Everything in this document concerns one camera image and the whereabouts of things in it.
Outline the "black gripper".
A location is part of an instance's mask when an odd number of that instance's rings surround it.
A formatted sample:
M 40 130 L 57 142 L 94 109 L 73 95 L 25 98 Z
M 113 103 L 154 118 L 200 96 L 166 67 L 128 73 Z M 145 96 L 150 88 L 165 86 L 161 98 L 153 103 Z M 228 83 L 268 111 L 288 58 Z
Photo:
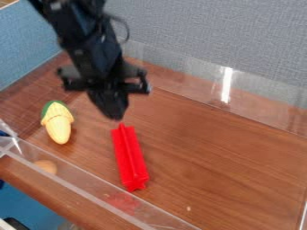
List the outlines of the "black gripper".
M 108 119 L 121 120 L 128 108 L 128 93 L 149 93 L 146 70 L 122 58 L 118 42 L 93 36 L 65 51 L 72 66 L 57 69 L 66 91 L 85 91 L 93 105 Z M 109 96 L 101 90 L 121 90 Z

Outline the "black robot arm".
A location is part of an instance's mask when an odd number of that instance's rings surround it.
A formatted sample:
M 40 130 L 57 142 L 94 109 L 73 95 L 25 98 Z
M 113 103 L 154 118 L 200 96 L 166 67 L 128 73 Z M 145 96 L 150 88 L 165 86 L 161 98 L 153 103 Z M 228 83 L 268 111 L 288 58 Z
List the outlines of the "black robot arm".
M 50 24 L 72 64 L 57 68 L 66 91 L 84 91 L 101 114 L 124 117 L 130 93 L 150 91 L 148 71 L 124 60 L 112 24 L 124 19 L 104 11 L 105 0 L 28 0 Z

